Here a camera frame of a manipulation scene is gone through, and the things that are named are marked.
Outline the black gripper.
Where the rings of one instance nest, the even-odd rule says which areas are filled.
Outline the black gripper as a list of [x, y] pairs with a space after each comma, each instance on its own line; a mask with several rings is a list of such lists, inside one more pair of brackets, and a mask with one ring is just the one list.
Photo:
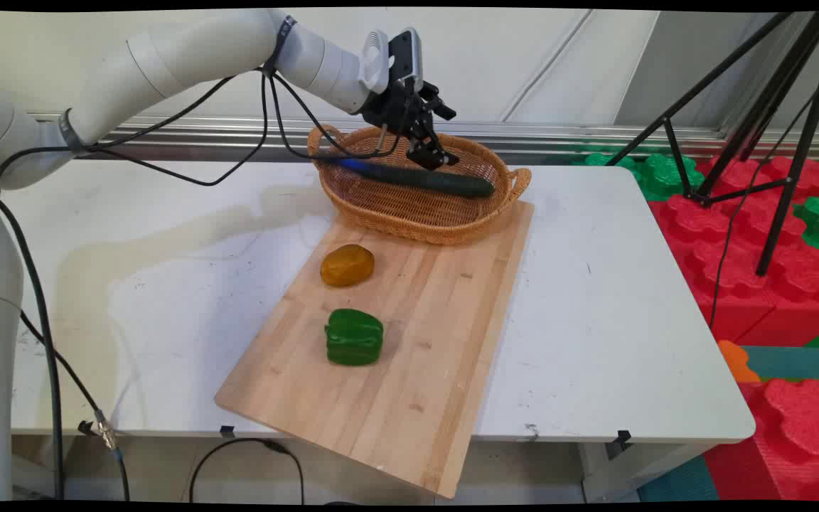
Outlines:
[[457, 116], [439, 96], [439, 88], [426, 81], [422, 81], [418, 91], [393, 82], [381, 94], [371, 92], [361, 107], [361, 117], [366, 123], [406, 137], [409, 142], [406, 158], [416, 165], [435, 171], [444, 165], [458, 164], [459, 157], [441, 145], [430, 114], [446, 121]]

